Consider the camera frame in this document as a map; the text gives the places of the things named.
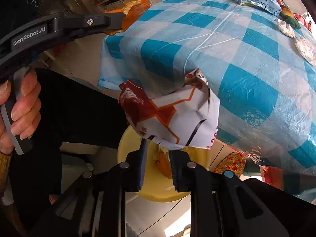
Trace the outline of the green plush toy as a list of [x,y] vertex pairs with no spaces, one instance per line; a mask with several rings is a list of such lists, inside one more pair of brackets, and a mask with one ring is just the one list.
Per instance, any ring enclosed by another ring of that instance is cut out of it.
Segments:
[[301,29],[299,22],[294,18],[292,11],[285,5],[281,5],[279,16],[293,29]]

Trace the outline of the crumpled white tissue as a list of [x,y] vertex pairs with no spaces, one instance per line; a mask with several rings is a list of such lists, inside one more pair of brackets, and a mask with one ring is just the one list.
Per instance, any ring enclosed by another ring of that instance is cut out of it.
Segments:
[[275,19],[274,21],[276,22],[277,28],[280,32],[287,37],[294,39],[295,47],[300,55],[315,67],[315,46],[306,38],[302,36],[295,36],[293,28],[284,20]]

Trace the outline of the green blue milk carton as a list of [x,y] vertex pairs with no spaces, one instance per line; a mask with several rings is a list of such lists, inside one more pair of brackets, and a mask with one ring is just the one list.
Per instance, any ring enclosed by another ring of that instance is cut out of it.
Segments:
[[282,9],[277,0],[237,0],[239,5],[259,7],[278,16]]

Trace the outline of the colourful crochet cushion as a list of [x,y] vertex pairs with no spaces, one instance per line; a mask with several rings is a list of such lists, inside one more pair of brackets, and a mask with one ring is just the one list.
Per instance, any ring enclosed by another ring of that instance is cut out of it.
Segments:
[[214,173],[223,173],[232,171],[237,177],[240,177],[244,171],[246,159],[240,153],[233,152],[226,156],[213,170]]

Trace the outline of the red orange snack wrapper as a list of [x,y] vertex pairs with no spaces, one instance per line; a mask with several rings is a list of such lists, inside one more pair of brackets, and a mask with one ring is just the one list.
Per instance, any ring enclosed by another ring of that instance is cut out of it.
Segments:
[[212,147],[217,136],[220,99],[200,69],[185,76],[183,87],[155,99],[150,99],[132,80],[119,87],[119,103],[141,137],[168,150]]

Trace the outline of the orange peel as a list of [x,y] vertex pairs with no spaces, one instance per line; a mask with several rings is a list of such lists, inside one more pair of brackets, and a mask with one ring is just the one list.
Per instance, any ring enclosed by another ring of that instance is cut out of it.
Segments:
[[133,23],[135,23],[149,8],[151,4],[147,0],[137,0],[126,2],[120,9],[114,9],[107,13],[123,13],[126,17],[121,23],[120,29],[104,31],[106,35],[114,36],[117,33],[125,32]]

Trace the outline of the blue checkered plastic tablecloth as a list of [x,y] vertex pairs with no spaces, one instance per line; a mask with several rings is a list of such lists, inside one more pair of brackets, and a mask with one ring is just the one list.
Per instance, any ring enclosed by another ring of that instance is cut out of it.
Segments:
[[261,163],[315,175],[315,67],[275,16],[237,0],[164,0],[102,42],[99,86],[149,96],[200,69],[220,99],[218,139]]

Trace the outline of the yellow plastic trash basin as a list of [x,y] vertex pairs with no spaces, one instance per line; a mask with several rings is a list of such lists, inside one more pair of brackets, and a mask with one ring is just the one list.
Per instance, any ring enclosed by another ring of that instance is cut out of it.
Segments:
[[[127,154],[138,150],[141,137],[129,126],[120,139],[117,153],[117,161],[121,163],[127,158]],[[211,164],[212,153],[210,149],[184,147],[189,154],[190,160],[208,169]],[[165,177],[156,167],[158,145],[153,142],[148,143],[147,160],[145,168],[144,184],[138,196],[153,202],[173,202],[185,198],[189,192],[179,193],[175,190],[172,179]]]

